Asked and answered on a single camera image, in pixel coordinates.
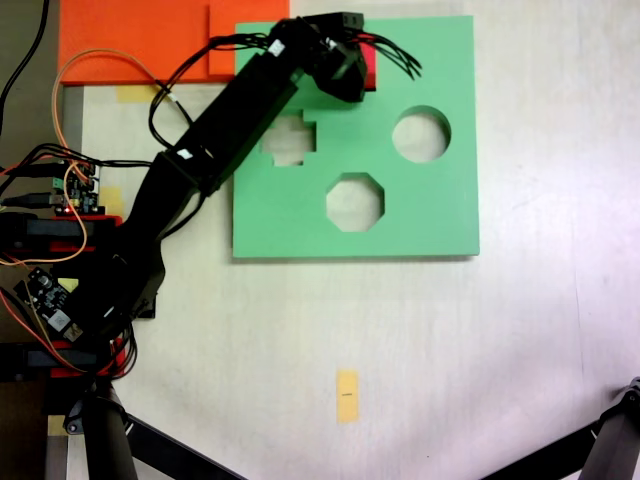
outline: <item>white table surface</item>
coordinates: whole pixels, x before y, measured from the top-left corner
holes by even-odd
[[[158,318],[136,324],[116,389],[251,480],[477,479],[640,374],[640,2],[292,2],[333,10],[474,16],[480,256],[235,262],[225,185],[163,243]],[[196,113],[215,91],[177,90]],[[147,112],[86,88],[84,151],[153,159]],[[103,180],[130,203],[143,173]],[[355,423],[336,422],[339,369],[360,375]],[[81,441],[69,478],[86,476]]]

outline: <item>white label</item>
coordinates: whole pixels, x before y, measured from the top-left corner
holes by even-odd
[[[190,158],[193,158],[193,155],[191,155],[191,152],[186,148],[183,148],[182,150],[178,150],[178,155],[180,155],[185,160],[189,160]]]
[[[70,342],[75,342],[80,335],[82,335],[82,329],[75,323],[72,323],[71,326],[67,328],[67,331],[64,332],[64,338]]]
[[[273,41],[271,46],[269,47],[268,52],[274,57],[279,56],[284,50],[284,43],[282,43],[277,38]]]
[[[56,329],[56,331],[61,332],[64,327],[71,321],[67,314],[62,310],[56,310],[56,313],[51,315],[49,319],[49,325]]]

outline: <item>black tripod leg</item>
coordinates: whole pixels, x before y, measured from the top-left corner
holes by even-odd
[[[640,431],[624,410],[600,429],[579,480],[631,480],[640,453]]]
[[[598,422],[567,435],[483,480],[561,480],[579,471],[595,442]]]
[[[129,422],[133,456],[174,480],[246,480],[134,416]]]
[[[87,397],[82,426],[91,480],[138,480],[122,410],[103,398]]]

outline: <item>circular hole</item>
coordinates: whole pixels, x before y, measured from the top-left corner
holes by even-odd
[[[422,105],[400,116],[391,138],[404,158],[426,163],[446,152],[451,143],[451,126],[442,112]]]

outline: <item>octagonal hole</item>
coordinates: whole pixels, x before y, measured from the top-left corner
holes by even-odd
[[[316,151],[316,124],[305,122],[302,110],[280,115],[262,136],[260,146],[271,153],[276,167],[302,165],[304,154]]]
[[[451,125],[442,112],[424,105],[406,110],[391,136],[400,155],[414,163],[440,158],[451,142]]]
[[[327,193],[327,216],[343,232],[366,232],[384,215],[384,189],[367,173],[345,173]]]

